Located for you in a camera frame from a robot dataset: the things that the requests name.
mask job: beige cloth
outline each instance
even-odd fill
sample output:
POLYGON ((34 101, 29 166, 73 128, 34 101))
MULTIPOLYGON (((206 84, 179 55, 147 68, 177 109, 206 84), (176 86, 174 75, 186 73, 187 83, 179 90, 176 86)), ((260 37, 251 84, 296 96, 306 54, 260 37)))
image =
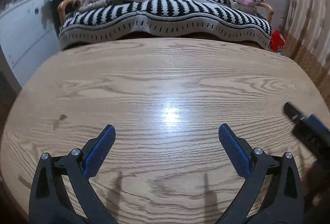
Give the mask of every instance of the beige cloth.
POLYGON ((75 0, 72 4, 75 11, 86 12, 111 5, 112 0, 75 0))

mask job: metal screw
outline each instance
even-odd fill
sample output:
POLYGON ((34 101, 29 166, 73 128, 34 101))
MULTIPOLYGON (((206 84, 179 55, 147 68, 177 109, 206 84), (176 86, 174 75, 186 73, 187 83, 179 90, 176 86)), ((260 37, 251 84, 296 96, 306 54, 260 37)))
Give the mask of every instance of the metal screw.
POLYGON ((255 154, 261 155, 263 153, 261 148, 255 148, 255 154))
POLYGON ((79 153, 80 153, 80 149, 73 149, 73 150, 71 151, 71 154, 72 154, 73 156, 77 156, 79 153))
POLYGON ((48 158, 48 156, 49 156, 48 153, 44 153, 41 155, 41 159, 45 160, 48 158))
POLYGON ((293 158, 293 155, 291 154, 291 152, 286 152, 286 153, 285 153, 285 156, 286 156, 286 158, 288 158, 288 159, 292 159, 292 158, 293 158))

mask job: wooden panel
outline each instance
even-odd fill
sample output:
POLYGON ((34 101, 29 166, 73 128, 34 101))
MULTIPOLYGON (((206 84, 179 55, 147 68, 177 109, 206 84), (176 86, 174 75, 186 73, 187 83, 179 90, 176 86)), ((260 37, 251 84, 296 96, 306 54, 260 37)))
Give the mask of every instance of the wooden panel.
POLYGON ((116 142, 90 182, 119 223, 214 223, 244 182, 218 140, 220 124, 268 154, 291 151, 300 173, 313 160, 291 135, 287 101, 330 126, 313 82, 284 56, 193 39, 82 46, 47 60, 23 87, 1 170, 27 212, 40 155, 68 154, 110 123, 116 142))

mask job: blue rubber pad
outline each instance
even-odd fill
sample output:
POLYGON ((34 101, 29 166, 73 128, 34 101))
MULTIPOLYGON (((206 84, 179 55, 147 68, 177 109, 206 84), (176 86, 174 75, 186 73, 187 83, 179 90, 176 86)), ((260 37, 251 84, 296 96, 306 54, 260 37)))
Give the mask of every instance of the blue rubber pad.
POLYGON ((219 140, 239 176, 247 179, 250 174, 250 161, 225 125, 219 127, 219 140))
POLYGON ((86 179, 97 175, 115 139, 116 131, 113 126, 110 126, 85 159, 85 170, 82 174, 86 179))
POLYGON ((310 120, 310 123, 312 126, 316 129, 319 130, 322 133, 329 133, 329 130, 326 128, 326 126, 321 122, 316 115, 312 114, 308 118, 310 120))

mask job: white cabinet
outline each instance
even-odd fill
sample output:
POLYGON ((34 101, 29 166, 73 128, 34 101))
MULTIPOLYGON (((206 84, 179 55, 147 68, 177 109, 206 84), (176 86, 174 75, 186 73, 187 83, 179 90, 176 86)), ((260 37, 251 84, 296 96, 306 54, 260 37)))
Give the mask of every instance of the white cabinet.
POLYGON ((61 50, 48 0, 25 0, 1 13, 0 46, 23 86, 45 60, 61 50))

